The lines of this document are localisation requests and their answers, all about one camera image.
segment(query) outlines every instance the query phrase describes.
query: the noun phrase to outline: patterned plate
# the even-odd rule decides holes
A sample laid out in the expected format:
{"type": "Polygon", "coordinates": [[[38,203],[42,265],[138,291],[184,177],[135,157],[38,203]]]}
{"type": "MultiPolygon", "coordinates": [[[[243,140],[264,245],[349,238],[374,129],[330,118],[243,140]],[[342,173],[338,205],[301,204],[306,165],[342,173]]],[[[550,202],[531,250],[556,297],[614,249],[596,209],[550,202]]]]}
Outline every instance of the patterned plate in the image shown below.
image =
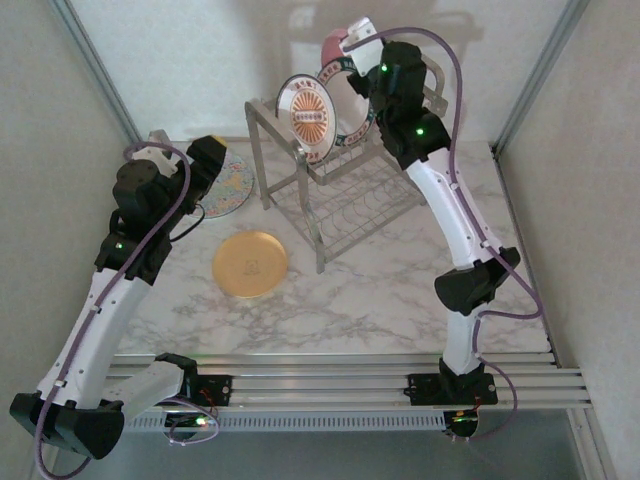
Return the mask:
{"type": "Polygon", "coordinates": [[[310,164],[321,162],[336,141],[336,111],[326,88],[310,75],[294,75],[276,101],[276,116],[296,136],[310,164]]]}
{"type": "MultiPolygon", "coordinates": [[[[216,218],[233,212],[242,205],[253,190],[253,172],[242,158],[227,150],[224,166],[211,190],[200,201],[205,209],[205,218],[216,218]]],[[[196,209],[191,216],[200,218],[196,209]]]]}
{"type": "Polygon", "coordinates": [[[357,71],[353,60],[338,57],[327,63],[318,74],[318,80],[327,88],[336,106],[338,147],[357,143],[373,125],[374,113],[369,100],[358,95],[347,80],[357,71]]]}

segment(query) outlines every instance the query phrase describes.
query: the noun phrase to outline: white robotic arm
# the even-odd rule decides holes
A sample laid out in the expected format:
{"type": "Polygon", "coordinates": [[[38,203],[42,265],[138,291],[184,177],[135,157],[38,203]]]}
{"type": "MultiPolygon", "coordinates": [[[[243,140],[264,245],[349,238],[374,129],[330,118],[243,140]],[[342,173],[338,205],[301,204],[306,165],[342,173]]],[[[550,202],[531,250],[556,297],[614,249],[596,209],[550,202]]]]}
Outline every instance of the white robotic arm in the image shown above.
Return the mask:
{"type": "MultiPolygon", "coordinates": [[[[163,132],[152,132],[152,140],[154,133],[168,142],[163,132]]],[[[169,145],[182,156],[178,164],[162,148],[166,144],[144,146],[136,152],[131,148],[131,161],[118,171],[113,188],[118,209],[69,339],[37,391],[17,394],[10,408],[27,431],[89,458],[107,455],[125,422],[150,406],[178,394],[194,400],[202,385],[211,385],[211,379],[198,375],[194,360],[163,354],[142,373],[104,389],[131,315],[171,251],[171,231],[209,191],[226,152],[220,140],[204,137],[187,150],[189,164],[169,145]]]]}
{"type": "Polygon", "coordinates": [[[382,39],[361,44],[377,34],[368,18],[354,23],[347,32],[340,47],[358,70],[349,82],[357,93],[370,99],[385,147],[426,198],[451,249],[455,268],[435,284],[448,310],[443,361],[453,374],[469,374],[481,365],[473,352],[474,325],[506,278],[488,247],[501,252],[512,266],[519,262],[519,255],[515,248],[503,249],[461,173],[456,171],[452,176],[454,172],[450,172],[449,134],[440,119],[423,107],[426,65],[420,50],[382,39]],[[463,193],[468,209],[462,205],[458,191],[463,193]]]}

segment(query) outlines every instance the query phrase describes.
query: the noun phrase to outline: marble tabletop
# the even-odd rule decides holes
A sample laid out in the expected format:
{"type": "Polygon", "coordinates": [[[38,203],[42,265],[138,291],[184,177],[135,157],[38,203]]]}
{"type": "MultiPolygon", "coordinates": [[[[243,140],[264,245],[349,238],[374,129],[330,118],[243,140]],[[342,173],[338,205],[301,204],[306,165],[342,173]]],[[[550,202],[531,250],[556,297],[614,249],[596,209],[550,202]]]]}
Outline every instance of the marble tabletop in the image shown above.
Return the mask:
{"type": "MultiPolygon", "coordinates": [[[[253,167],[247,143],[230,148],[253,167]]],[[[293,169],[290,159],[264,144],[265,162],[293,169]]],[[[458,164],[485,219],[507,246],[514,227],[484,142],[461,142],[458,164]]],[[[194,222],[185,218],[180,231],[194,222]]],[[[139,306],[118,353],[193,354],[385,354],[438,353],[446,341],[446,311],[434,279],[451,269],[451,255],[428,206],[416,206],[330,262],[318,275],[315,253],[285,217],[264,211],[258,186],[231,214],[205,220],[174,244],[150,294],[139,306]],[[234,298],[214,283],[211,262],[222,241],[244,230],[276,236],[289,255],[285,280],[256,299],[234,298]]],[[[526,276],[523,265],[518,267],[526,276]]],[[[498,291],[492,308],[523,313],[534,304],[513,281],[498,291]]],[[[490,318],[482,344],[487,352],[548,352],[541,320],[490,318]]]]}

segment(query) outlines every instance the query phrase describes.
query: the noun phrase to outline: gold plate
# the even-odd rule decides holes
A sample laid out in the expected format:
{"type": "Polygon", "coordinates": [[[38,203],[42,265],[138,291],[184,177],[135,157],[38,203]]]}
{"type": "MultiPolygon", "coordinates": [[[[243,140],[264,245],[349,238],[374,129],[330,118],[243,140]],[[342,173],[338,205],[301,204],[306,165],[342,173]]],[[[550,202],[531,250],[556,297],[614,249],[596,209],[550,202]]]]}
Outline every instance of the gold plate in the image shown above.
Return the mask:
{"type": "Polygon", "coordinates": [[[287,273],[282,244],[265,232],[241,232],[227,238],[213,257],[213,279],[229,295],[252,298],[273,290],[287,273]]]}

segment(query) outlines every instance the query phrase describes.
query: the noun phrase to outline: cable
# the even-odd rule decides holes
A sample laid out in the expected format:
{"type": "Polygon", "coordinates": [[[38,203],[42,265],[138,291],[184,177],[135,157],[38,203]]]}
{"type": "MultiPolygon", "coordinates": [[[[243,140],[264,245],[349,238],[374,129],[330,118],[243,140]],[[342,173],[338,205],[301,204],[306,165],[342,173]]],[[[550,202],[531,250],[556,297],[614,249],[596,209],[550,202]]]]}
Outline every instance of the cable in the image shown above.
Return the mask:
{"type": "MultiPolygon", "coordinates": [[[[162,226],[165,223],[167,223],[167,221],[172,217],[172,215],[176,212],[176,210],[178,210],[178,208],[182,204],[182,201],[187,195],[187,191],[189,190],[189,184],[191,182],[191,168],[189,166],[189,160],[187,159],[187,156],[184,153],[182,153],[180,150],[178,150],[177,148],[171,145],[165,145],[163,143],[158,143],[158,142],[134,143],[133,145],[127,147],[124,150],[123,155],[125,160],[126,161],[133,160],[131,158],[131,155],[134,152],[146,147],[158,147],[164,150],[169,150],[180,157],[184,165],[184,184],[182,185],[182,190],[180,191],[180,195],[178,195],[178,198],[176,199],[176,202],[173,204],[173,206],[167,211],[167,213],[164,214],[164,216],[158,221],[158,223],[156,223],[151,228],[151,230],[149,230],[149,232],[144,236],[142,241],[135,248],[135,250],[131,253],[129,258],[124,262],[122,267],[120,267],[120,269],[111,278],[109,283],[107,283],[107,285],[104,287],[102,292],[100,292],[100,295],[98,295],[98,297],[96,298],[95,303],[93,304],[92,308],[89,310],[89,312],[87,313],[87,316],[82,322],[82,325],[80,326],[80,329],[78,330],[76,337],[73,339],[73,343],[71,344],[71,348],[69,348],[69,353],[67,354],[67,358],[63,362],[62,367],[60,368],[60,373],[56,378],[56,383],[63,382],[64,379],[66,378],[67,373],[69,372],[69,367],[71,366],[71,363],[73,362],[76,356],[76,353],[80,348],[80,344],[82,343],[82,340],[84,339],[84,336],[87,333],[87,330],[89,329],[89,326],[91,325],[91,322],[93,321],[96,315],[96,312],[100,310],[100,306],[104,302],[105,298],[107,298],[107,296],[109,295],[113,287],[124,276],[124,274],[129,269],[129,267],[134,262],[134,260],[138,257],[138,255],[140,255],[144,247],[146,247],[147,243],[149,243],[149,241],[158,232],[158,230],[160,230],[160,228],[162,228],[162,226]]],[[[68,480],[70,478],[73,478],[76,475],[78,475],[80,472],[82,472],[91,461],[90,458],[85,459],[84,462],[82,462],[82,464],[76,470],[74,470],[68,475],[54,475],[52,472],[47,470],[47,467],[44,464],[44,460],[42,458],[42,444],[43,444],[42,436],[44,433],[44,422],[45,422],[45,419],[47,418],[47,414],[49,413],[49,409],[53,404],[53,400],[58,394],[59,389],[60,387],[54,384],[54,386],[51,388],[51,391],[49,392],[49,395],[47,395],[47,398],[45,399],[44,404],[42,405],[42,409],[40,410],[40,415],[38,416],[38,422],[36,424],[36,431],[34,433],[34,437],[36,441],[36,449],[35,449],[36,465],[38,467],[38,471],[40,472],[40,474],[47,480],[68,480]]]]}
{"type": "MultiPolygon", "coordinates": [[[[399,34],[406,34],[406,33],[416,33],[419,35],[424,35],[434,40],[447,52],[447,54],[449,55],[449,58],[451,58],[451,62],[453,63],[453,68],[456,72],[456,106],[455,106],[455,112],[453,117],[453,130],[451,132],[451,146],[449,147],[449,172],[451,175],[452,182],[457,183],[458,172],[456,171],[455,155],[456,155],[456,146],[458,143],[458,136],[459,136],[459,130],[460,130],[460,116],[462,114],[462,67],[460,66],[460,61],[458,60],[458,57],[456,53],[453,51],[453,49],[451,48],[451,46],[440,35],[430,30],[427,30],[425,28],[400,27],[400,28],[392,28],[389,30],[385,30],[383,32],[378,32],[374,35],[371,35],[370,37],[365,38],[364,40],[356,42],[351,46],[345,47],[343,50],[345,53],[348,53],[374,40],[382,39],[384,37],[388,37],[392,35],[399,35],[399,34]]],[[[478,234],[480,241],[485,242],[487,240],[487,236],[485,235],[483,228],[480,226],[478,219],[473,214],[473,210],[471,209],[469,202],[465,198],[464,193],[462,192],[462,189],[457,188],[455,192],[458,197],[458,200],[460,201],[460,204],[462,205],[463,210],[465,211],[465,214],[471,221],[473,229],[478,234]]],[[[512,276],[514,280],[518,282],[518,284],[531,296],[531,298],[536,304],[536,312],[528,313],[528,314],[517,314],[517,313],[509,313],[509,312],[499,312],[495,310],[485,310],[484,312],[481,312],[478,314],[476,323],[473,328],[473,341],[472,341],[473,354],[476,356],[476,358],[480,362],[494,369],[496,372],[498,372],[498,374],[500,374],[502,378],[505,379],[513,395],[513,410],[511,411],[511,414],[509,415],[509,417],[507,418],[504,424],[487,433],[483,433],[481,435],[477,435],[473,437],[474,440],[477,440],[479,438],[487,438],[489,436],[494,435],[498,431],[502,430],[515,417],[518,411],[518,393],[516,392],[516,388],[513,385],[513,382],[511,381],[509,376],[500,367],[484,359],[482,355],[478,352],[478,336],[480,334],[480,326],[482,324],[483,318],[488,315],[493,315],[496,317],[513,318],[516,320],[532,320],[534,318],[538,318],[544,312],[542,301],[540,300],[540,297],[538,296],[536,291],[527,284],[527,282],[520,276],[520,274],[518,274],[518,272],[516,272],[511,267],[511,265],[509,265],[493,247],[491,246],[487,247],[487,251],[493,256],[493,258],[495,258],[498,261],[498,263],[500,263],[500,265],[502,265],[502,267],[509,273],[509,275],[512,276]]]]}
{"type": "Polygon", "coordinates": [[[209,423],[213,424],[215,426],[213,433],[211,435],[209,435],[208,437],[201,438],[199,440],[189,440],[189,441],[186,441],[186,440],[183,440],[183,441],[175,440],[173,438],[173,432],[175,431],[175,429],[178,426],[178,424],[183,422],[185,420],[185,418],[191,417],[193,415],[192,414],[187,414],[187,415],[185,415],[183,417],[180,417],[175,422],[173,422],[173,425],[171,425],[171,429],[169,430],[169,443],[171,445],[173,445],[174,443],[177,443],[178,445],[186,447],[187,445],[194,445],[196,443],[204,443],[204,442],[208,442],[209,440],[213,440],[220,433],[220,423],[218,422],[218,417],[213,414],[213,411],[208,412],[206,409],[202,408],[201,406],[196,405],[195,403],[192,403],[192,402],[190,402],[188,400],[185,400],[184,398],[180,398],[180,397],[171,397],[171,398],[167,398],[164,401],[165,402],[170,402],[170,403],[177,403],[177,404],[183,405],[185,407],[191,407],[194,410],[197,410],[199,413],[209,417],[209,419],[210,419],[209,423]]]}
{"type": "Polygon", "coordinates": [[[169,241],[171,243],[177,242],[178,240],[183,239],[184,237],[186,237],[187,235],[189,235],[191,232],[193,232],[198,225],[200,225],[202,223],[202,221],[205,219],[205,217],[207,216],[207,211],[204,209],[204,207],[199,204],[196,203],[196,207],[200,207],[200,209],[202,210],[202,216],[198,219],[198,221],[196,223],[194,223],[193,225],[191,225],[189,228],[187,228],[184,232],[182,232],[180,235],[174,237],[174,238],[170,238],[169,241]]]}
{"type": "Polygon", "coordinates": [[[213,411],[215,410],[216,413],[214,415],[216,418],[218,418],[218,415],[219,415],[218,408],[213,402],[213,399],[211,398],[209,390],[207,390],[206,388],[201,388],[198,393],[200,393],[204,398],[207,399],[207,402],[209,402],[209,405],[210,405],[209,412],[214,414],[213,411]]]}

